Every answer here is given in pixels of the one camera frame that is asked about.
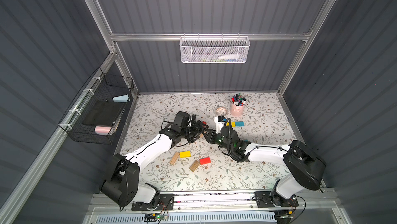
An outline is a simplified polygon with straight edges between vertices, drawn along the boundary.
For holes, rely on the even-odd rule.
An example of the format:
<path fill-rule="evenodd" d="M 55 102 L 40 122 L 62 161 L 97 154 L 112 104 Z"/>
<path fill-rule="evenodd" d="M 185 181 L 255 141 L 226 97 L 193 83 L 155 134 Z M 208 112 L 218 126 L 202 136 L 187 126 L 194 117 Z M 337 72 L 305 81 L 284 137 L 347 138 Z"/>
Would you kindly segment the teal block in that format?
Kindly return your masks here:
<path fill-rule="evenodd" d="M 239 122 L 233 122 L 234 127 L 243 127 L 244 126 L 244 122 L 243 121 L 239 121 Z"/>

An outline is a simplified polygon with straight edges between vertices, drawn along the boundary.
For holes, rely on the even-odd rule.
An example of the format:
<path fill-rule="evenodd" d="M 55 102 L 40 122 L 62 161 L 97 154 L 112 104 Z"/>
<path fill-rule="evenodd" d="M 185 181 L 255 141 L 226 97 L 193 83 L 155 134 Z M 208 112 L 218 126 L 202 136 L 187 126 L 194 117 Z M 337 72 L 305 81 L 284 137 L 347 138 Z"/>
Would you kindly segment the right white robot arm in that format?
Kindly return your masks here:
<path fill-rule="evenodd" d="M 295 207 L 296 193 L 303 189 L 318 191 L 322 185 L 326 162 L 301 141 L 282 146 L 260 145 L 241 140 L 230 126 L 224 126 L 220 132 L 206 129 L 202 134 L 208 143 L 216 144 L 222 153 L 238 163 L 266 162 L 288 168 L 289 174 L 277 179 L 272 191 L 255 194 L 259 204 Z"/>

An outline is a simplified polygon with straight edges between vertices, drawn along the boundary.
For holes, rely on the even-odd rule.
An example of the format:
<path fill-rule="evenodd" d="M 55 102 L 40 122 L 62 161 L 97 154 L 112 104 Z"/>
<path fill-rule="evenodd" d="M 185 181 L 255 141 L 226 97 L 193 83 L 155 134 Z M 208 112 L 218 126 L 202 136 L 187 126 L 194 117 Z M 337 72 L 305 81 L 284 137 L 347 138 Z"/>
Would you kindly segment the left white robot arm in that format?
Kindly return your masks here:
<path fill-rule="evenodd" d="M 180 111 L 174 121 L 166 121 L 156 137 L 141 148 L 126 155 L 116 154 L 108 162 L 102 182 L 101 193 L 114 201 L 120 209 L 131 202 L 140 202 L 154 208 L 160 201 L 160 190 L 149 183 L 140 182 L 140 173 L 161 154 L 171 150 L 182 139 L 193 143 L 208 130 L 207 124 Z"/>

